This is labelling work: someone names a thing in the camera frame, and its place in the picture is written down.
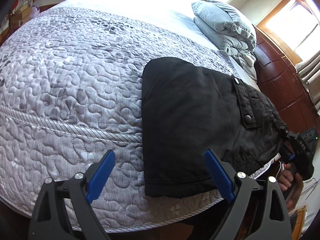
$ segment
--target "beige curtain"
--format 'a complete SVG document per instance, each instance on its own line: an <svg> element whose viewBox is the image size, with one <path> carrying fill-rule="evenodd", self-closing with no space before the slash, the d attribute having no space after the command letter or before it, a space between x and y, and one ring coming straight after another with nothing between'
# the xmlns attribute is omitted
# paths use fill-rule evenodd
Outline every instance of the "beige curtain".
<svg viewBox="0 0 320 240"><path fill-rule="evenodd" d="M320 51L311 59L298 63L295 68L320 115Z"/></svg>

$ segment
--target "bed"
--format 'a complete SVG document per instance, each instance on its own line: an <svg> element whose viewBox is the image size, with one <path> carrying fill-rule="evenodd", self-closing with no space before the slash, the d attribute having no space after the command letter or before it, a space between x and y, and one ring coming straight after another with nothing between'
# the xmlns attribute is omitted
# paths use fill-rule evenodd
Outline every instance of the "bed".
<svg viewBox="0 0 320 240"><path fill-rule="evenodd" d="M67 0L14 33L0 48L1 200L31 216L45 178L69 179L112 149L116 167L92 203L108 233L167 225L221 201L217 190L183 199L144 194L141 77L163 56L259 89L192 18L149 0Z"/></svg>

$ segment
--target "metal screw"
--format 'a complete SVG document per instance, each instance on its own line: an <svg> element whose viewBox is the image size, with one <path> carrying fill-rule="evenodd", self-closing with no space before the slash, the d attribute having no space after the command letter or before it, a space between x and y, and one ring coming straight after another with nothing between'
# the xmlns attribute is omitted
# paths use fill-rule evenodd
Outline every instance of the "metal screw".
<svg viewBox="0 0 320 240"><path fill-rule="evenodd" d="M79 173L77 173L77 174L75 175L75 178L76 178L76 179L82 179L83 176L84 176L83 173L79 172Z"/></svg>
<svg viewBox="0 0 320 240"><path fill-rule="evenodd" d="M275 182L277 181L276 178L273 177L273 176L270 176L270 177L268 178L268 180L269 180L270 182L272 182L272 183L275 183Z"/></svg>
<svg viewBox="0 0 320 240"><path fill-rule="evenodd" d="M46 184L50 184L52 182L52 178L46 178L45 180L44 180L44 183L46 183Z"/></svg>
<svg viewBox="0 0 320 240"><path fill-rule="evenodd" d="M245 176L246 176L246 174L245 174L244 172L238 172L238 173L237 173L237 176L238 176L239 178L241 178L241 179L244 179Z"/></svg>

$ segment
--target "wooden frame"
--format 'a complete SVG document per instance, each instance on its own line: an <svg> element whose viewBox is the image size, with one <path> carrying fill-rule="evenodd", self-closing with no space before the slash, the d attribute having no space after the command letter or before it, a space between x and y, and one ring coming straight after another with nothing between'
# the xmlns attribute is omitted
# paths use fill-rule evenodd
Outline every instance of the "wooden frame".
<svg viewBox="0 0 320 240"><path fill-rule="evenodd" d="M303 0L299 1L307 10L308 6ZM278 35L276 35L272 30L266 27L266 23L275 16L290 0L282 0L258 25L257 27L262 30L283 52L284 54L292 61L294 65L300 63L302 59L297 53L295 53L283 40L281 40Z"/></svg>

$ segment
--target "folded blanket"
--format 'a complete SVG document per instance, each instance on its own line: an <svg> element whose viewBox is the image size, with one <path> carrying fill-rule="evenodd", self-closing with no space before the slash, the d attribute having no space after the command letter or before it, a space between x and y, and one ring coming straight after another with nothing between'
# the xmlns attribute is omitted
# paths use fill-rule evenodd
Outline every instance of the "folded blanket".
<svg viewBox="0 0 320 240"><path fill-rule="evenodd" d="M256 58L250 52L248 44L242 40L239 34L228 36L218 33L197 16L194 18L194 22L218 49L226 51L255 82L257 81L256 71L253 67Z"/></svg>
<svg viewBox="0 0 320 240"><path fill-rule="evenodd" d="M257 37L250 21L239 10L222 2L198 1L192 3L192 9L196 15L194 21L204 35L257 81L253 67L256 58L252 53Z"/></svg>

